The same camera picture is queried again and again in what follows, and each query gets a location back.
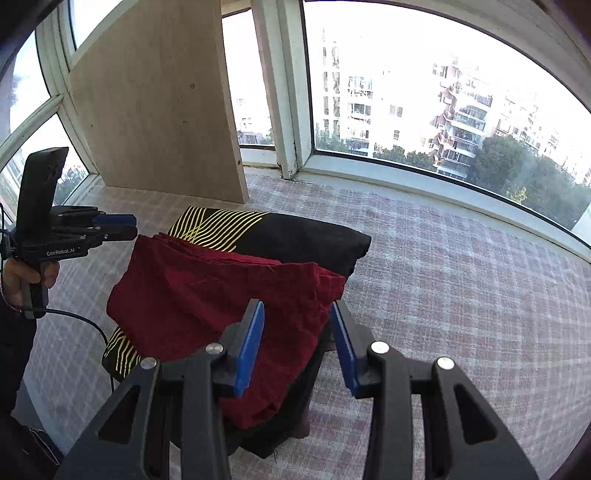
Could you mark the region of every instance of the folded red towel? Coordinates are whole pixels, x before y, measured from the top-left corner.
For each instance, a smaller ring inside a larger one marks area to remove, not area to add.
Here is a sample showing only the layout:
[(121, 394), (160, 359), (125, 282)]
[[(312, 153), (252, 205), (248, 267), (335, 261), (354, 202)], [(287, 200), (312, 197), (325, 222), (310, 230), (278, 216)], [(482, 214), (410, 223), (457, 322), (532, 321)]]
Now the folded red towel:
[(142, 357), (170, 361), (218, 340), (250, 299), (262, 300), (265, 330), (251, 385), (242, 398), (221, 402), (224, 416), (247, 429), (279, 410), (344, 287), (344, 277), (314, 263), (282, 264), (163, 233), (139, 235), (107, 314)]

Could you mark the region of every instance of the black cable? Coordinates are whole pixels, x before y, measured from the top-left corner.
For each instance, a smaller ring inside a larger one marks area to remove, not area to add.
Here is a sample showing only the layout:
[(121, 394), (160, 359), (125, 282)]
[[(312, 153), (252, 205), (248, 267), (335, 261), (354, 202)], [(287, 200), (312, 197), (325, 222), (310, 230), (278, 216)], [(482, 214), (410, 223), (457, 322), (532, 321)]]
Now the black cable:
[[(58, 309), (42, 309), (42, 308), (35, 308), (35, 309), (20, 309), (21, 312), (37, 312), (37, 313), (54, 313), (56, 315), (63, 315), (64, 317), (72, 317), (81, 322), (87, 323), (91, 327), (93, 327), (97, 332), (100, 333), (100, 336), (103, 337), (103, 341), (105, 343), (105, 347), (108, 345), (109, 341), (103, 330), (92, 320), (89, 320), (82, 315), (78, 315), (77, 313), (67, 312), (65, 310), (58, 310)], [(113, 375), (109, 374), (109, 378), (111, 379), (111, 393), (115, 392), (115, 384), (113, 383)]]
[[(10, 238), (12, 238), (12, 236), (11, 236), (11, 233), (4, 228), (4, 205), (2, 204), (2, 202), (0, 202), (0, 212), (2, 215), (2, 228), (0, 229), (0, 233), (2, 234), (2, 238), (0, 239), (0, 243), (1, 243), (4, 241), (4, 235), (6, 235)], [(0, 287), (1, 287), (0, 288), (0, 295), (2, 296), (4, 303), (6, 305), (8, 305), (10, 308), (12, 308), (15, 312), (20, 312), (20, 313), (23, 313), (23, 312), (54, 313), (56, 315), (63, 315), (66, 317), (75, 318), (76, 320), (80, 320), (81, 322), (87, 323), (92, 328), (94, 328), (97, 332), (99, 332), (100, 336), (103, 338), (103, 341), (105, 343), (105, 347), (109, 344), (109, 341), (107, 340), (105, 333), (95, 322), (83, 317), (82, 315), (78, 315), (77, 313), (67, 312), (65, 310), (44, 309), (44, 308), (16, 309), (12, 305), (10, 305), (6, 301), (6, 298), (4, 297), (4, 260), (2, 258), (0, 258)], [(111, 379), (111, 393), (114, 393), (115, 392), (115, 384), (113, 383), (113, 375), (109, 374), (109, 378)]]

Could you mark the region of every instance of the black sleeve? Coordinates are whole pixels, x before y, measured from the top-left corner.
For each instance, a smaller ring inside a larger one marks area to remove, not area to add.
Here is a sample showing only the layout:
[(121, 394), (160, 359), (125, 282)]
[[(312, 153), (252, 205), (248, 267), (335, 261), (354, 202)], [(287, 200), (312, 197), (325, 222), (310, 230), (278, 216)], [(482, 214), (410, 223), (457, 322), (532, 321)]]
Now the black sleeve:
[(33, 348), (37, 321), (27, 320), (0, 296), (0, 411), (10, 413), (17, 401)]

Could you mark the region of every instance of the windowsill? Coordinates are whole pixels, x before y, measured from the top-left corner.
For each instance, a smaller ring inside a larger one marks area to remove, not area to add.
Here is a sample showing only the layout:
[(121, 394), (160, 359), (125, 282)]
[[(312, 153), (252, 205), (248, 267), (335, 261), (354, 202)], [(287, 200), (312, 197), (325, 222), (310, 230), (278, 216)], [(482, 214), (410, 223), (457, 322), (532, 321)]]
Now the windowsill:
[(279, 168), (275, 150), (264, 148), (241, 148), (240, 155), (245, 167)]
[(514, 225), (591, 262), (591, 248), (567, 232), (520, 208), (483, 193), (413, 171), (332, 155), (312, 155), (302, 173), (389, 187), (457, 205)]

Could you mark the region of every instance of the tree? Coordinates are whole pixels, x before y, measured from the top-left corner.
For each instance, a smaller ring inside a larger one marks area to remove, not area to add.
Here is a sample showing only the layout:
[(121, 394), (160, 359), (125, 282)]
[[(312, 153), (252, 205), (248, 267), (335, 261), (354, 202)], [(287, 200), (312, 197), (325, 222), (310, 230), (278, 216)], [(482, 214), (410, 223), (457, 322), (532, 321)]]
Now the tree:
[(61, 178), (57, 182), (56, 194), (53, 197), (53, 203), (56, 205), (63, 205), (70, 193), (84, 180), (87, 172), (76, 167), (70, 167), (63, 172)]
[(320, 150), (329, 150), (333, 152), (350, 153), (351, 149), (343, 142), (338, 135), (332, 135), (328, 132), (316, 129), (316, 148)]
[(402, 147), (397, 146), (397, 145), (394, 145), (391, 149), (382, 148), (379, 145), (376, 145), (376, 151), (374, 152), (374, 158), (395, 161), (398, 163), (405, 163), (404, 149)]
[(273, 130), (270, 128), (267, 135), (261, 138), (261, 145), (274, 145), (275, 141), (273, 140)]
[(505, 197), (510, 198), (515, 203), (519, 203), (521, 205), (524, 200), (527, 200), (526, 192), (527, 189), (525, 187), (521, 187), (520, 189), (514, 189), (512, 191), (507, 190), (507, 193), (505, 193)]
[(511, 137), (486, 138), (466, 180), (568, 229), (591, 203), (591, 188), (577, 185), (551, 158), (535, 156)]
[(503, 195), (516, 180), (527, 177), (533, 160), (533, 154), (512, 137), (487, 137), (466, 181)]
[(409, 152), (402, 163), (406, 163), (406, 165), (412, 165), (413, 167), (417, 168), (423, 168), (424, 170), (437, 170), (433, 166), (433, 158), (426, 153), (417, 153), (416, 151)]
[(412, 151), (408, 152), (405, 156), (404, 149), (397, 145), (394, 145), (391, 149), (382, 148), (379, 145), (376, 145), (374, 158), (404, 163), (405, 165), (411, 165), (413, 167), (423, 168), (425, 170), (436, 170), (436, 168), (433, 167), (433, 159), (429, 155)]

